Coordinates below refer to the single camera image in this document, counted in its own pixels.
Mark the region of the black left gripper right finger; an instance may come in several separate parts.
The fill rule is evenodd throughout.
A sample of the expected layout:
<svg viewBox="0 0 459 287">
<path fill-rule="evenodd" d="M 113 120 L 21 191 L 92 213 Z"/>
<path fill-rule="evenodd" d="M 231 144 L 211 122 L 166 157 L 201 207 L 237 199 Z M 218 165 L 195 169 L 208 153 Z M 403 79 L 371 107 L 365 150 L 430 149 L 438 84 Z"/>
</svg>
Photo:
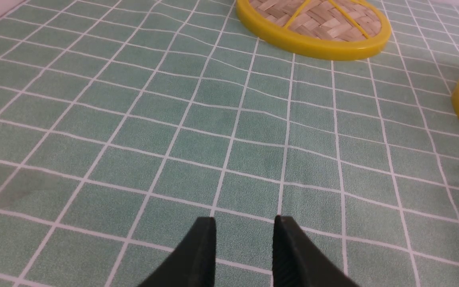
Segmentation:
<svg viewBox="0 0 459 287">
<path fill-rule="evenodd" d="M 277 215 L 273 229 L 275 287 L 356 287 L 291 216 Z"/>
</svg>

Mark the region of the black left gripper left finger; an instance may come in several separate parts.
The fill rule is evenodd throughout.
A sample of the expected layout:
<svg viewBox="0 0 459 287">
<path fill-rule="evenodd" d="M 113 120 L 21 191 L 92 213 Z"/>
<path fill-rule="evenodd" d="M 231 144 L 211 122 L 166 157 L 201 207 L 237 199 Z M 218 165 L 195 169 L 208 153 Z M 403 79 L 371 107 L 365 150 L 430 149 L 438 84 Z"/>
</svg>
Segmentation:
<svg viewBox="0 0 459 287">
<path fill-rule="evenodd" d="M 141 287 L 213 287 L 216 271 L 216 222 L 198 217 L 171 254 Z"/>
</svg>

